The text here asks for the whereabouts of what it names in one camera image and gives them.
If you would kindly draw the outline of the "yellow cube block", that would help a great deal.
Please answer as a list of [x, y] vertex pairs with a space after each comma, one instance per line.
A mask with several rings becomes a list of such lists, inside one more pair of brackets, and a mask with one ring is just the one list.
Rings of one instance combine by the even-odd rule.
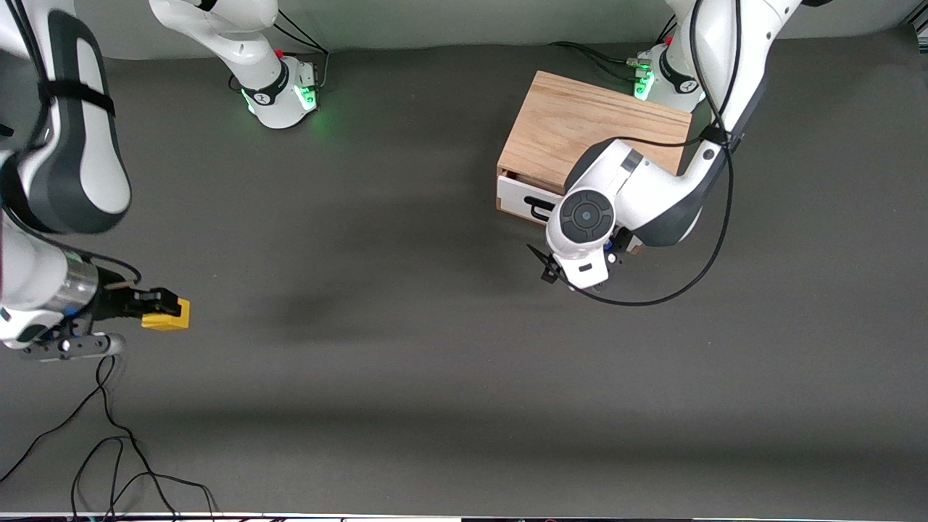
[[147, 313], [141, 318], [141, 327], [153, 331], [179, 331], [189, 329], [190, 301], [179, 298], [180, 312], [173, 316], [166, 312]]

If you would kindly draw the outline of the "white-front drawer with black handle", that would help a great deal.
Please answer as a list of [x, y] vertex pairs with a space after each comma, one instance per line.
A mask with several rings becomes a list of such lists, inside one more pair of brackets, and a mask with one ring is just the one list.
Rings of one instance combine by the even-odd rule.
[[497, 176], [496, 195], [497, 210], [538, 225], [546, 224], [551, 211], [563, 198], [506, 175]]

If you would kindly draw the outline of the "wooden drawer cabinet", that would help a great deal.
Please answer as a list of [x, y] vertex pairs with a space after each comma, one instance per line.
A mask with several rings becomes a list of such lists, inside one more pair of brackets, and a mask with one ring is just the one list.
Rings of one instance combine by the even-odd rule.
[[630, 136], [637, 151], [676, 174], [692, 116], [616, 91], [540, 70], [536, 73], [497, 161], [506, 175], [561, 196], [571, 168], [591, 146]]

